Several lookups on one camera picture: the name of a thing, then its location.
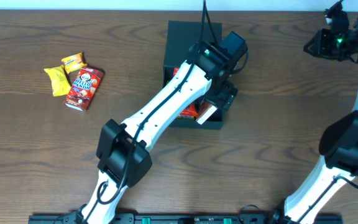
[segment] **hello panda box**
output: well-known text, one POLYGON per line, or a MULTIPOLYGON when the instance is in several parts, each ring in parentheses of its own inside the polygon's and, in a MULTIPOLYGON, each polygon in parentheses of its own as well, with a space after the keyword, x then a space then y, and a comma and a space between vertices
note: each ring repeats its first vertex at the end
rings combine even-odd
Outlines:
POLYGON ((102 77, 103 73, 99 70, 82 67, 64 103, 68 107, 86 111, 102 77))

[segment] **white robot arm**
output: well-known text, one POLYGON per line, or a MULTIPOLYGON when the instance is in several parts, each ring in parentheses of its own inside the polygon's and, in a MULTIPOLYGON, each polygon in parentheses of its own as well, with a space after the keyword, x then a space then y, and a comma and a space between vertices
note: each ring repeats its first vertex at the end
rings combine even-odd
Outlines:
MULTIPOLYGON (((322 36, 328 36, 327 30, 322 36)), ((318 55, 321 52, 314 49, 315 57, 332 57, 332 55, 318 55)), ((343 55, 338 56, 338 60, 342 60, 343 55)), ((358 111, 358 93, 356 98, 356 103, 353 107, 353 111, 358 111)), ((322 209, 325 203, 343 186, 346 184, 346 181, 343 179, 338 179, 339 177, 344 177, 347 180, 352 180, 355 178, 355 174, 352 173, 349 169, 343 169, 343 167, 330 167, 326 165, 327 156, 320 156, 318 163, 312 170, 311 174, 306 178, 301 187, 291 196, 285 200, 284 204, 284 215, 288 217, 291 222, 297 222, 301 224, 313 223, 317 213, 322 209)))
MULTIPOLYGON (((190 65, 186 62, 183 62, 178 73, 175 75, 175 78, 172 79, 158 93, 146 106, 144 106, 136 114, 132 115, 130 118, 125 119, 122 123, 126 124, 125 131, 130 134, 132 137, 135 136, 139 124, 145 119, 145 117, 159 105, 167 96, 177 88, 177 86, 185 78, 187 71, 189 70, 190 65)), ((146 123, 143 130, 138 135, 136 141, 140 142, 141 140, 146 142, 145 150, 150 152, 153 149, 154 144, 157 142, 157 139, 164 132, 165 128, 180 114, 180 112, 185 109, 191 102, 195 101, 197 98, 205 95, 205 93, 211 87, 212 80, 207 80, 205 78, 206 73, 197 67, 196 65, 192 69, 187 82, 182 86, 181 91, 178 91, 174 94, 146 123)), ((115 182, 110 178, 107 173, 99 171, 99 180, 96 185, 96 189, 93 192, 89 204, 82 209, 82 215, 87 217, 91 212, 93 205, 96 203, 96 194, 98 191, 98 186, 103 182, 110 183, 107 185, 106 190, 104 191, 102 200, 106 201, 111 198, 117 191, 117 185, 119 183, 115 182)), ((121 199, 122 195, 126 191, 127 186, 121 189, 120 194, 107 205, 102 205, 97 203, 93 212, 87 219, 89 224, 108 224, 114 217, 116 206, 118 201, 121 199)))
POLYGON ((149 152, 157 139, 190 103, 204 96, 215 108, 230 107, 237 90, 226 79, 247 54, 245 40, 231 32, 219 45, 200 42, 190 53, 197 55, 195 59, 183 62, 175 77, 146 106, 121 125, 110 120, 103 127, 96 153, 99 180, 79 222, 108 224, 114 218, 124 192, 151 167, 149 152))

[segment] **wooden table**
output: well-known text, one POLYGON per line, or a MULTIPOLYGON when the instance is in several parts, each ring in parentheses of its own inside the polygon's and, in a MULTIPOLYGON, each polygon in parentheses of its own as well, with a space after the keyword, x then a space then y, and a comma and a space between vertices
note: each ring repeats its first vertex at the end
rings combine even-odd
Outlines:
MULTIPOLYGON (((253 203, 270 210, 310 173, 325 128, 352 109, 358 65, 302 51, 326 27, 322 13, 210 14, 224 35, 243 36, 250 52, 232 78, 239 94, 226 123, 220 131, 168 128, 151 153, 153 167, 120 208, 236 213, 253 203)), ((89 201, 101 127, 161 89, 168 21, 200 19, 200 12, 0 11, 0 223, 89 201), (53 97, 43 70, 78 52, 106 71, 87 112, 53 97)), ((358 223, 358 190, 345 186, 323 210, 358 223)))

